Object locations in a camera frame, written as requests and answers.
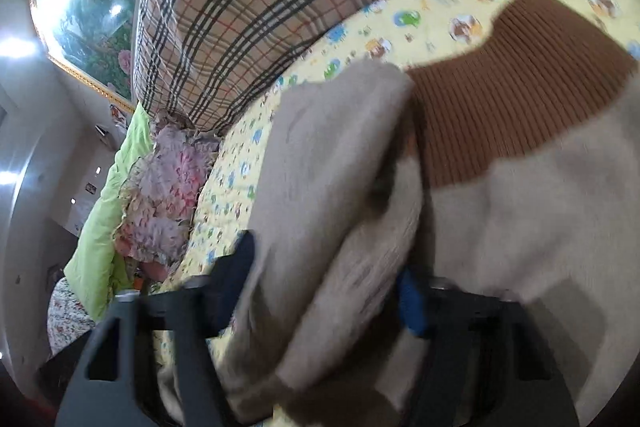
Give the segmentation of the beige brown knit sweater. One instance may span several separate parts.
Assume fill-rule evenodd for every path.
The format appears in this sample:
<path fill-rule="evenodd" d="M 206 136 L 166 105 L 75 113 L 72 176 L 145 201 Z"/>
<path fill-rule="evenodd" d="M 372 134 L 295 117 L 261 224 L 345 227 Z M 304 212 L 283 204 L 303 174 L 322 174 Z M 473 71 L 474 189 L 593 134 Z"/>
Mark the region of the beige brown knit sweater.
<path fill-rule="evenodd" d="M 241 423 L 396 425 L 427 344 L 390 295 L 419 268 L 520 296 L 588 425 L 639 364 L 639 64 L 563 3 L 514 0 L 469 53 L 288 88 L 248 226 L 216 364 Z"/>

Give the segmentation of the white red floral cushion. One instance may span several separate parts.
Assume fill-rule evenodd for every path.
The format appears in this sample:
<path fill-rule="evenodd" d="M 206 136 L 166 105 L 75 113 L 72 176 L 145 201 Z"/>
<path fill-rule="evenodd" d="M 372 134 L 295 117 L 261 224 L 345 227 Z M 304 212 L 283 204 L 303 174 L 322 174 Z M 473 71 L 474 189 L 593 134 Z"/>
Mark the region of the white red floral cushion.
<path fill-rule="evenodd" d="M 52 291 L 47 312 L 47 334 L 51 355 L 65 349 L 96 326 L 65 277 Z"/>

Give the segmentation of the lime green pillow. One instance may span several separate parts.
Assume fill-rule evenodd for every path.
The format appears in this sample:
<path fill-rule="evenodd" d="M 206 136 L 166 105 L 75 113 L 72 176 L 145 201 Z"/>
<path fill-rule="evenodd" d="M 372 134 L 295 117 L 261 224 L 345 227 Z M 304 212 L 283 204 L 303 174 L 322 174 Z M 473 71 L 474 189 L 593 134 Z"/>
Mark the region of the lime green pillow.
<path fill-rule="evenodd" d="M 131 287 L 124 258 L 115 251 L 114 233 L 122 222 L 120 188 L 131 167 L 153 148 L 150 126 L 149 115 L 138 105 L 100 196 L 80 231 L 76 251 L 64 268 L 70 290 L 93 321 L 103 317 L 117 291 Z"/>

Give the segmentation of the pink floral ruffled pillow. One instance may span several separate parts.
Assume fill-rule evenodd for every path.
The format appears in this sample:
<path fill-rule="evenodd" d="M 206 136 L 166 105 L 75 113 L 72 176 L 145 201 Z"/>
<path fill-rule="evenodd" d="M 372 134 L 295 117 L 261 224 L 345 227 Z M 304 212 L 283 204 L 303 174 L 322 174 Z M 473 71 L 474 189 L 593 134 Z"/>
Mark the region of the pink floral ruffled pillow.
<path fill-rule="evenodd" d="M 152 150 L 134 162 L 119 190 L 122 220 L 115 251 L 161 282 L 186 253 L 198 196 L 212 171 L 219 140 L 178 115 L 156 114 Z"/>

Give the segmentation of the yellow cartoon bear bedsheet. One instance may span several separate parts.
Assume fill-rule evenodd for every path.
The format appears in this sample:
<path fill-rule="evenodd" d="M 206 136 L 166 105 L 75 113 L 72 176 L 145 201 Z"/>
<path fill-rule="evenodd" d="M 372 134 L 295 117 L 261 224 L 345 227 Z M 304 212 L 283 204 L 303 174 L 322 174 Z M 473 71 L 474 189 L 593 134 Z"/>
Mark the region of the yellow cartoon bear bedsheet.
<path fill-rule="evenodd" d="M 235 124 L 186 257 L 202 273 L 247 224 L 281 93 L 370 56 L 425 109 L 435 268 L 516 291 L 563 362 L 639 350 L 639 0 L 380 0 L 329 31 Z"/>

